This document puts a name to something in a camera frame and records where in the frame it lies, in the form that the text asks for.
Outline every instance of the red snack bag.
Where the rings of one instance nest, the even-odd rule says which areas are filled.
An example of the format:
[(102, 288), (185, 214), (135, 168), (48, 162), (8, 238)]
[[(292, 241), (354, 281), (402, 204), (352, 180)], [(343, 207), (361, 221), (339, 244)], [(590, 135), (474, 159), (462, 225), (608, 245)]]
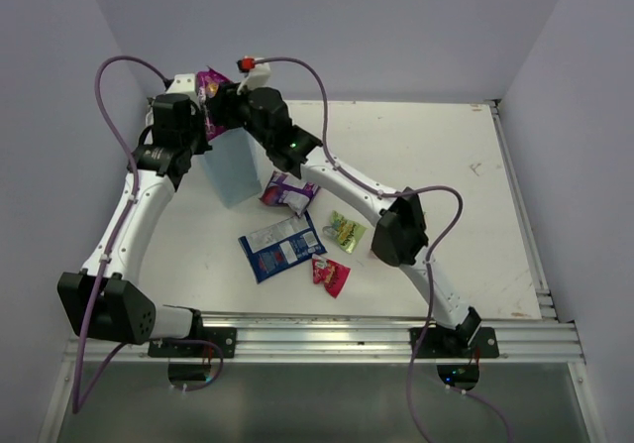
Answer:
[(323, 282), (326, 291), (331, 296), (339, 295), (349, 274), (350, 268), (319, 255), (313, 255), (313, 282)]

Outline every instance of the blue chip bag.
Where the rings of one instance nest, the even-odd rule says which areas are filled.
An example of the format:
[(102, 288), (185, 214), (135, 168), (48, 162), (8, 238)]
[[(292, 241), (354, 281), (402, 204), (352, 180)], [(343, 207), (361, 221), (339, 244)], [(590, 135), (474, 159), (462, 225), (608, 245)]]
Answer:
[(308, 212), (240, 237), (238, 241), (257, 282), (310, 260), (313, 254), (326, 253)]

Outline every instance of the cable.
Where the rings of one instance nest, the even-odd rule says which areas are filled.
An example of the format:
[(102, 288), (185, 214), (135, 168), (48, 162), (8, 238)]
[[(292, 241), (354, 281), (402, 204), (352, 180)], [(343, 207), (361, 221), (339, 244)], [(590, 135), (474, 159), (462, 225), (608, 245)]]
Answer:
[(121, 133), (119, 133), (119, 130), (117, 129), (112, 119), (110, 118), (110, 115), (106, 111), (106, 107), (103, 104), (103, 98), (101, 97), (101, 76), (103, 75), (104, 70), (108, 67), (108, 65), (116, 61), (123, 61), (123, 60), (133, 61), (133, 62), (142, 64), (143, 66), (149, 68), (154, 73), (156, 73), (160, 77), (160, 79), (163, 81), (163, 84), (166, 84), (168, 82), (168, 79), (153, 65), (149, 64), (148, 62), (140, 58), (137, 58), (135, 56), (129, 56), (129, 55), (117, 55), (117, 56), (112, 56), (106, 59), (103, 63), (101, 63), (101, 65), (97, 69), (97, 74), (95, 75), (94, 90), (95, 90), (95, 99), (97, 100), (97, 106), (99, 107), (99, 111), (101, 112), (101, 115), (103, 116), (104, 121), (110, 128), (110, 131), (112, 132), (115, 139), (119, 143), (119, 146), (121, 146), (121, 149), (123, 150), (126, 157), (128, 158), (130, 171), (133, 176), (133, 185), (132, 185), (132, 193), (130, 194), (130, 200), (128, 200), (128, 202), (126, 203), (126, 206), (124, 207), (123, 211), (121, 212), (121, 215), (117, 219), (117, 222), (115, 223), (115, 226), (112, 229), (112, 233), (110, 234), (110, 237), (108, 238), (106, 242), (106, 246), (103, 251), (103, 258), (101, 262), (99, 263), (97, 276), (95, 277), (95, 283), (92, 285), (92, 291), (90, 292), (90, 297), (88, 298), (88, 303), (86, 304), (86, 310), (83, 316), (83, 320), (81, 321), (81, 330), (79, 331), (79, 341), (77, 343), (77, 357), (75, 360), (74, 380), (72, 384), (72, 412), (75, 414), (78, 413), (79, 410), (81, 410), (81, 407), (83, 406), (86, 399), (90, 395), (90, 392), (92, 391), (95, 384), (99, 380), (99, 377), (101, 377), (101, 374), (105, 370), (106, 366), (110, 363), (110, 361), (115, 356), (115, 354), (117, 354), (117, 352), (119, 352), (124, 346), (124, 344), (119, 344), (117, 347), (115, 347), (112, 350), (110, 354), (108, 354), (108, 357), (106, 357), (106, 359), (101, 363), (101, 365), (97, 369), (97, 372), (95, 372), (95, 375), (93, 376), (92, 381), (90, 381), (90, 384), (88, 385), (88, 389), (86, 390), (86, 393), (82, 395), (81, 394), (81, 376), (83, 374), (83, 357), (86, 350), (86, 340), (88, 339), (88, 327), (90, 326), (92, 311), (95, 307), (97, 296), (99, 295), (101, 281), (103, 280), (104, 274), (106, 272), (106, 267), (108, 265), (110, 254), (112, 253), (112, 248), (115, 244), (115, 241), (117, 240), (117, 236), (119, 235), (119, 231), (121, 230), (121, 227), (123, 226), (126, 218), (128, 217), (128, 214), (130, 213), (130, 210), (132, 209), (137, 199), (137, 193), (139, 191), (139, 170), (137, 169), (137, 163), (135, 162), (134, 157), (132, 156), (132, 151), (126, 144), (125, 140), (121, 136)]
[[(358, 185), (363, 190), (366, 190), (367, 192), (369, 192), (369, 193), (371, 193), (373, 195), (382, 196), (382, 197), (396, 198), (396, 197), (405, 197), (405, 196), (409, 196), (409, 195), (414, 195), (414, 194), (419, 194), (419, 193), (426, 193), (426, 192), (432, 192), (432, 191), (445, 191), (445, 192), (449, 192), (452, 195), (454, 195), (456, 197), (456, 199), (458, 200), (458, 208), (456, 210), (456, 215), (454, 216), (452, 221), (449, 223), (449, 225), (445, 228), (445, 230), (443, 230), (443, 232), (436, 238), (436, 240), (434, 240), (432, 242), (432, 244), (430, 245), (430, 247), (427, 250), (427, 254), (425, 255), (425, 268), (427, 270), (427, 278), (429, 280), (429, 303), (428, 303), (427, 318), (425, 319), (425, 324), (423, 325), (423, 329), (422, 329), (422, 331), (420, 333), (420, 336), (419, 336), (418, 340), (416, 341), (416, 344), (414, 345), (414, 349), (412, 351), (411, 359), (409, 361), (409, 366), (407, 368), (407, 381), (406, 381), (406, 388), (405, 388), (405, 393), (406, 393), (406, 397), (407, 397), (407, 407), (409, 409), (409, 412), (410, 412), (410, 414), (412, 416), (412, 420), (414, 421), (414, 424), (416, 425), (416, 428), (418, 429), (419, 433), (428, 442), (433, 443), (434, 440), (429, 436), (427, 430), (425, 429), (425, 427), (423, 426), (422, 422), (420, 421), (418, 415), (416, 414), (416, 409), (414, 407), (414, 402), (413, 402), (413, 399), (412, 399), (412, 380), (413, 380), (413, 372), (414, 372), (414, 360), (415, 360), (416, 356), (418, 355), (418, 351), (420, 349), (420, 346), (423, 343), (423, 340), (425, 339), (425, 335), (427, 334), (427, 330), (429, 329), (429, 325), (431, 323), (431, 319), (432, 319), (432, 315), (433, 315), (433, 308), (434, 308), (434, 275), (433, 275), (433, 270), (432, 270), (432, 266), (431, 266), (432, 254), (433, 254), (434, 250), (436, 249), (436, 247), (438, 247), (440, 242), (449, 234), (449, 232), (452, 231), (452, 229), (456, 226), (456, 224), (460, 220), (460, 217), (461, 217), (461, 215), (463, 213), (463, 208), (464, 208), (463, 198), (458, 193), (457, 190), (455, 190), (454, 188), (449, 187), (447, 185), (432, 185), (432, 186), (428, 186), (428, 187), (417, 188), (415, 190), (407, 190), (407, 191), (393, 192), (393, 193), (382, 193), (381, 190), (373, 188), (373, 187), (367, 185), (366, 183), (364, 183), (362, 180), (359, 180), (356, 177), (354, 177), (351, 173), (349, 173), (341, 165), (339, 165), (337, 163), (337, 161), (335, 160), (335, 158), (330, 154), (330, 149), (328, 147), (328, 138), (327, 138), (327, 135), (328, 135), (328, 96), (326, 95), (326, 88), (324, 87), (324, 83), (321, 80), (321, 77), (319, 76), (317, 71), (310, 64), (308, 64), (307, 62), (305, 62), (305, 61), (303, 61), (301, 59), (298, 59), (298, 58), (293, 58), (291, 56), (272, 56), (270, 58), (257, 59), (255, 61), (255, 64), (273, 63), (273, 62), (288, 62), (288, 63), (299, 64), (300, 66), (303, 66), (305, 69), (307, 69), (312, 74), (312, 76), (315, 78), (315, 80), (317, 81), (317, 84), (319, 85), (319, 90), (321, 92), (322, 102), (323, 102), (323, 105), (324, 105), (323, 125), (322, 125), (322, 143), (323, 143), (323, 148), (324, 148), (324, 154), (325, 154), (326, 158), (328, 159), (328, 161), (330, 162), (330, 164), (335, 168), (335, 170), (339, 171), (350, 182), (354, 183), (355, 185)], [(494, 406), (493, 404), (491, 404), (490, 402), (488, 402), (485, 398), (483, 398), (481, 396), (474, 395), (472, 393), (467, 393), (467, 395), (469, 397), (479, 401), (480, 403), (483, 403), (484, 405), (488, 406), (493, 412), (495, 412), (500, 417), (502, 422), (504, 423), (504, 427), (506, 429), (506, 439), (507, 439), (507, 441), (508, 442), (514, 441), (513, 431), (511, 429), (511, 426), (510, 426), (507, 418), (504, 416), (504, 414), (496, 406)]]
[(182, 391), (203, 390), (204, 388), (207, 388), (211, 386), (214, 382), (216, 382), (216, 379), (218, 379), (218, 376), (220, 376), (223, 365), (225, 363), (225, 357), (220, 347), (218, 347), (213, 342), (203, 341), (202, 339), (163, 339), (163, 340), (165, 342), (169, 342), (170, 344), (176, 344), (176, 345), (185, 344), (188, 346), (206, 346), (209, 349), (213, 349), (214, 351), (216, 351), (216, 353), (218, 354), (218, 359), (220, 359), (220, 364), (218, 364), (218, 370), (211, 378), (207, 379), (207, 382), (205, 382), (204, 384), (200, 384), (198, 386), (192, 386), (192, 387), (187, 386), (186, 384), (183, 384), (182, 387), (179, 388), (180, 390)]

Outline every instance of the light blue box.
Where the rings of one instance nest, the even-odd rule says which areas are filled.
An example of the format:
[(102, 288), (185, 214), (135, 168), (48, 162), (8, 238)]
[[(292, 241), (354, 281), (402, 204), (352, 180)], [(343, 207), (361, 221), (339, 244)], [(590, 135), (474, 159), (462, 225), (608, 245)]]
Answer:
[(262, 192), (251, 140), (244, 129), (222, 133), (211, 140), (211, 146), (200, 162), (226, 207)]

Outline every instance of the white table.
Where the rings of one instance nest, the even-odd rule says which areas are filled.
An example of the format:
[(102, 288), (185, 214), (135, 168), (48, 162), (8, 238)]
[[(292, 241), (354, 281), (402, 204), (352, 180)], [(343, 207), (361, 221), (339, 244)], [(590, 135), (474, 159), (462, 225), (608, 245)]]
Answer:
[[(320, 137), (320, 102), (289, 102), (296, 124)], [(447, 184), (464, 196), (465, 213), (441, 244), (438, 261), (483, 318), (541, 318), (520, 226), (490, 110), (485, 105), (331, 103), (329, 143), (366, 175), (395, 188)], [(272, 166), (258, 150), (260, 177)], [(451, 220), (455, 199), (422, 196), (428, 234)], [(330, 192), (309, 208), (318, 231), (333, 209), (365, 220)], [(204, 311), (419, 316), (427, 305), (397, 269), (370, 253), (371, 231), (352, 255), (323, 238), (328, 257), (352, 269), (337, 299), (312, 283), (310, 262), (256, 284), (238, 237), (291, 211), (253, 197), (232, 209), (216, 196), (198, 161), (161, 216), (140, 286), (156, 303)]]

